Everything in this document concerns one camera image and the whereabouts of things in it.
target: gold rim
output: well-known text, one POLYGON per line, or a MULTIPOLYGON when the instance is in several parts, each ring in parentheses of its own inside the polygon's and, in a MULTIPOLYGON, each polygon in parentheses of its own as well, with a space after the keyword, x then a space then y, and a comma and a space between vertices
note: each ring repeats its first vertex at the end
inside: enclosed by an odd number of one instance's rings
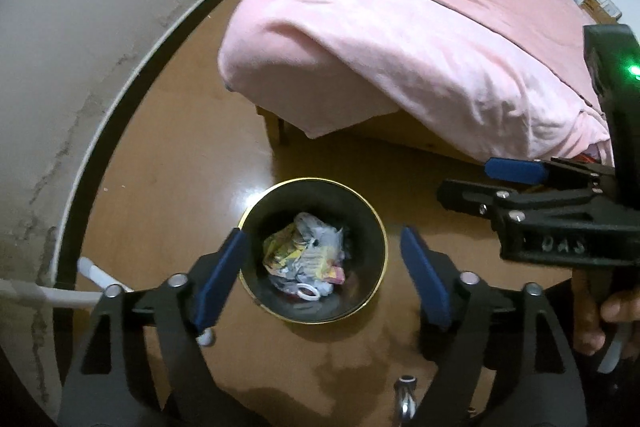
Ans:
POLYGON ((347 187, 347 185, 343 185, 341 183, 335 182, 333 180, 327 180, 325 178, 294 178, 292 180, 287 180, 285 182, 280 182, 276 185, 273 185, 273 187, 269 187, 267 188, 267 190, 265 190, 262 194, 260 194, 260 198, 257 199, 257 201, 255 201, 254 204, 252 204, 251 206, 248 206, 247 209, 244 211, 244 214, 242 214, 242 217, 240 218, 240 223, 238 223, 238 228, 240 230, 242 230, 242 226, 244 225, 244 222, 246 220, 246 218, 249 216, 249 213, 251 213, 251 211, 254 209, 254 206, 256 204, 258 204, 260 201, 262 201, 262 198, 264 198, 267 194, 269 194, 269 192, 271 192, 272 190, 275 190, 276 188, 282 187, 283 185, 287 185, 289 183, 293 183, 293 182, 300 182, 300 181, 305 181, 305 180, 314 180, 314 181, 320 181, 320 182, 327 182, 327 183, 332 183, 334 185, 338 185, 339 187, 342 188, 346 188, 348 191, 352 192, 353 194, 355 194, 357 197, 359 197, 368 207, 369 210, 371 210, 371 212, 373 212, 373 215, 376 216, 376 219, 378 220, 378 225, 380 226, 380 230, 382 230, 382 237, 385 243, 385 262, 382 266, 382 272, 380 272, 380 277, 378 278, 378 283, 376 284, 376 287, 373 288, 373 291, 370 293, 369 297, 367 297, 367 300, 364 301, 360 306, 358 306, 356 309, 354 309, 353 311, 351 311, 350 313, 339 317, 338 319, 333 319, 330 321, 323 321, 323 322, 305 322, 305 321, 295 321, 293 319, 290 319, 288 317, 283 317, 280 314, 277 314, 275 311, 267 308, 267 306, 265 306, 264 304, 262 304, 254 295, 254 293, 251 291, 251 288, 249 288, 249 285, 246 283, 246 281, 244 280, 244 276, 242 275, 242 270, 240 270, 240 274, 239 274, 239 278, 240 278, 240 282, 242 283, 242 286, 244 286, 244 289, 247 291, 247 293, 249 293, 249 295, 251 296, 251 298, 253 299, 254 303, 258 304, 258 306, 260 306, 260 308, 262 308, 263 310, 265 310, 268 314, 273 315, 274 317, 277 317, 285 322, 288 323, 292 323, 292 324, 304 324, 307 326, 315 326, 315 325, 320 325, 320 324, 330 324, 330 323, 334 323, 337 321, 341 321, 343 319, 346 319, 347 317, 351 317, 351 315, 353 315, 354 313, 359 312, 361 309, 364 308, 364 306, 366 306, 367 304, 369 304, 369 302, 371 301, 371 299, 374 297, 374 295, 378 292, 378 289, 380 288, 380 285, 382 284, 382 280, 385 277, 385 273, 386 273, 386 264, 388 263, 388 259, 389 259, 389 245, 388 245, 388 240, 386 238, 386 230, 385 230, 385 225, 382 223, 382 219, 380 219, 380 216, 378 215, 378 213, 376 212, 375 208, 373 208, 373 206, 371 206, 371 203, 369 203, 369 201, 367 201, 365 198, 362 197, 362 195, 358 194, 355 190, 353 190, 351 187, 347 187))

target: white cable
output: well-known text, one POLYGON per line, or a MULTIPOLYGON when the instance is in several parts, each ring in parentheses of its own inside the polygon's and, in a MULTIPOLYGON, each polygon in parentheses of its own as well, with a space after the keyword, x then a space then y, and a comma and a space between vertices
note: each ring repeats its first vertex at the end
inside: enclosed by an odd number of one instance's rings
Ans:
MULTIPOLYGON (((102 289, 105 289, 107 286, 111 286, 112 284, 119 284, 122 286, 124 291, 133 291, 127 285, 121 283, 117 279, 114 279, 87 257, 80 257, 80 259, 78 259, 78 272, 102 289)), ((196 341, 203 347, 212 346, 215 341, 215 335, 211 328, 207 328, 196 338, 196 341)))
POLYGON ((93 308, 101 296, 100 292, 59 290, 38 286, 33 282, 0 279, 0 298, 25 306, 47 303, 55 308, 93 308))
POLYGON ((107 272, 96 266, 91 259, 81 257, 78 259, 78 273, 84 275, 87 279, 94 282, 98 287, 105 289, 112 284, 119 284, 124 291, 132 292, 133 290, 127 285, 124 285, 117 279, 114 279, 107 272))

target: crumpled paper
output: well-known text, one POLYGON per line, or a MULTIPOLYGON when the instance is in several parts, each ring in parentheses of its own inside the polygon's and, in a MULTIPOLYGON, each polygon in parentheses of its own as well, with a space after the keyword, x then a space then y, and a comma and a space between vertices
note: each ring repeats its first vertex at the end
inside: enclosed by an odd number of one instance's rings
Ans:
POLYGON ((298 292, 297 283, 310 284, 321 295, 329 295, 334 284, 343 284, 345 280, 342 236, 342 230, 300 212, 293 223, 263 243, 263 264, 271 282, 292 295, 298 292))

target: human hand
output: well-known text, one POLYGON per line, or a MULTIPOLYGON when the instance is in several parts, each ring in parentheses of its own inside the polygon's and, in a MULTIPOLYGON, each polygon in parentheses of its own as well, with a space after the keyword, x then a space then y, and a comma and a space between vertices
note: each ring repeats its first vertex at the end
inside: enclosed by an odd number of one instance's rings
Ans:
MULTIPOLYGON (((640 287, 615 293, 600 307, 591 295, 584 270, 574 270, 571 288, 574 292, 574 349, 579 353, 592 356, 602 349, 606 338, 601 320, 608 323, 640 321, 640 287)), ((637 358, 638 355, 640 328, 636 324, 631 341, 622 351, 622 358, 637 358)))

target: screw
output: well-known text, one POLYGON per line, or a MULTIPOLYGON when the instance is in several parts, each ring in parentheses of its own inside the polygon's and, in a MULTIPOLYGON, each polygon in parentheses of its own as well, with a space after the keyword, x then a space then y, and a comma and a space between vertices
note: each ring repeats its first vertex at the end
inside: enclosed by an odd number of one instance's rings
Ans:
POLYGON ((108 298, 114 298, 123 292, 122 286, 119 284, 111 284, 104 290, 104 295, 108 298))
POLYGON ((511 219, 513 219, 514 221, 517 221, 518 223, 521 221, 524 221, 524 212, 521 210, 510 210, 509 211, 509 217, 511 217, 511 219))
POLYGON ((462 272, 460 274, 460 280, 469 286, 476 285, 480 282, 478 275, 473 272, 462 272))
POLYGON ((533 295, 534 297, 540 297, 542 295, 542 286, 540 286, 540 284, 529 282, 524 286, 524 289, 529 295, 533 295))
POLYGON ((180 286, 184 286, 185 284, 187 284, 188 280, 188 277, 184 273, 176 273, 169 277, 169 280, 167 282, 172 288, 179 288, 180 286))
POLYGON ((412 377, 412 375, 402 375, 402 377, 396 380, 394 384, 394 388, 398 389, 398 387, 407 386, 412 392, 415 391, 415 388, 418 386, 418 379, 412 377))

